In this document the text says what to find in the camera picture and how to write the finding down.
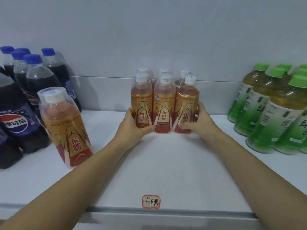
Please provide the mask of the person's right hand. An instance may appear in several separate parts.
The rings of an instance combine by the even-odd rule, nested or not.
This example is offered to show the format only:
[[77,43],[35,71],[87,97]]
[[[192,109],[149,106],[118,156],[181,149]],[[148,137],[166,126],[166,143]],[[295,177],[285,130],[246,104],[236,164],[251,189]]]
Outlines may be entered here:
[[198,101],[198,107],[193,115],[192,122],[196,123],[194,132],[203,140],[212,140],[222,132],[200,101]]

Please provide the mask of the group of green tea bottles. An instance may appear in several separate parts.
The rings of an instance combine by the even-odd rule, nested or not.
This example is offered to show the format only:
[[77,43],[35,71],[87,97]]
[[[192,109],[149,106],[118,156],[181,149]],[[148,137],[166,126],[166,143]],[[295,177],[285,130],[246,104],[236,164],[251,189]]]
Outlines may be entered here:
[[246,137],[248,147],[268,154],[307,107],[307,66],[292,75],[291,64],[272,68],[257,64],[240,84],[228,112],[234,131]]

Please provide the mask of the person's left forearm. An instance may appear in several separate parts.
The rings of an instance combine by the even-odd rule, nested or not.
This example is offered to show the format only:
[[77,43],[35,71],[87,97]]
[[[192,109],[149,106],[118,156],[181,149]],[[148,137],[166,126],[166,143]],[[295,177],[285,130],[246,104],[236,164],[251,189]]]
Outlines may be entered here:
[[135,144],[113,139],[6,220],[0,230],[72,230]]

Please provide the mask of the person's left hand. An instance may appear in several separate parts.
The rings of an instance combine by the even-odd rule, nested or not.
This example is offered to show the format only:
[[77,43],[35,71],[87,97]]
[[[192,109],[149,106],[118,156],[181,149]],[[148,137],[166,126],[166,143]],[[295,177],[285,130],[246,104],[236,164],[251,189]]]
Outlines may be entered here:
[[127,151],[134,147],[142,138],[137,137],[137,126],[132,117],[132,109],[128,108],[124,119],[117,129],[114,140]]

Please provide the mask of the cluster of orange drink bottles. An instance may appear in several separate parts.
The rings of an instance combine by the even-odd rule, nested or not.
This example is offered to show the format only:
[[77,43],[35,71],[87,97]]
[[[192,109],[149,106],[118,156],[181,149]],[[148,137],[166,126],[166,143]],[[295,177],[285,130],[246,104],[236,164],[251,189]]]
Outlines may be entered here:
[[183,86],[185,77],[192,75],[189,70],[181,70],[179,79],[174,80],[168,69],[160,69],[153,91],[153,125],[155,132],[167,134],[172,130],[176,91]]

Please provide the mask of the person's right forearm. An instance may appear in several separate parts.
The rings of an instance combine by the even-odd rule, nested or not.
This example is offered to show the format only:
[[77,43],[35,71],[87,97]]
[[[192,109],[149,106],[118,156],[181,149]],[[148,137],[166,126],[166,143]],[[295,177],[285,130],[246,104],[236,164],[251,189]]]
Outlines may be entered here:
[[218,130],[208,145],[224,162],[267,230],[307,230],[307,195],[223,131]]

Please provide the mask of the group of dark cola bottles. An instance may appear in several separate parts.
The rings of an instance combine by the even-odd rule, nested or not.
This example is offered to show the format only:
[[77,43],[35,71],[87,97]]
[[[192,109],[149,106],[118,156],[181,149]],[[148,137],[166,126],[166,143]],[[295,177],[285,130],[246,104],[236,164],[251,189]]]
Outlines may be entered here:
[[0,46],[5,56],[4,68],[9,77],[0,75],[0,121],[3,127],[17,139],[25,154],[35,153],[49,145],[40,114],[38,92],[51,87],[63,87],[81,111],[71,83],[69,71],[53,48],[41,49],[32,54],[28,48]]

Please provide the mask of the grey shelf edge rail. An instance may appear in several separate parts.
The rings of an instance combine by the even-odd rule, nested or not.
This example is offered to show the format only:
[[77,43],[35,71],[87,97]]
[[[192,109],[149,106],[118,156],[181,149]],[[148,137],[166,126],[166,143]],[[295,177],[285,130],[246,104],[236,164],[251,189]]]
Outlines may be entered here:
[[90,206],[77,223],[202,228],[205,230],[265,230],[255,214],[228,211],[189,211]]

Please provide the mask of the red-bordered white shelf label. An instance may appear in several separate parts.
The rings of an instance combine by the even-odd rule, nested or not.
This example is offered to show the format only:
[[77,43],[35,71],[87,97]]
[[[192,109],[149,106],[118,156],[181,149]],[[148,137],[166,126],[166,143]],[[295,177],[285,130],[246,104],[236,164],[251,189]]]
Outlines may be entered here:
[[161,206],[161,198],[158,195],[143,195],[142,208],[144,209],[159,209]]

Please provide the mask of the orange drink bottle white cap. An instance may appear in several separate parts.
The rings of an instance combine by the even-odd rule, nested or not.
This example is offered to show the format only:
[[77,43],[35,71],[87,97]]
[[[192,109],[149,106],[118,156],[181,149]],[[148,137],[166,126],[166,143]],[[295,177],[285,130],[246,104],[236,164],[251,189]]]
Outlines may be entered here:
[[148,73],[139,72],[133,77],[131,111],[138,128],[145,128],[152,125],[153,89]]
[[50,87],[38,93],[40,115],[60,157],[74,168],[93,155],[81,113],[63,87]]
[[190,129],[183,129],[182,123],[192,123],[195,120],[200,92],[195,87],[197,78],[187,75],[183,86],[176,91],[172,130],[175,133],[189,134]]

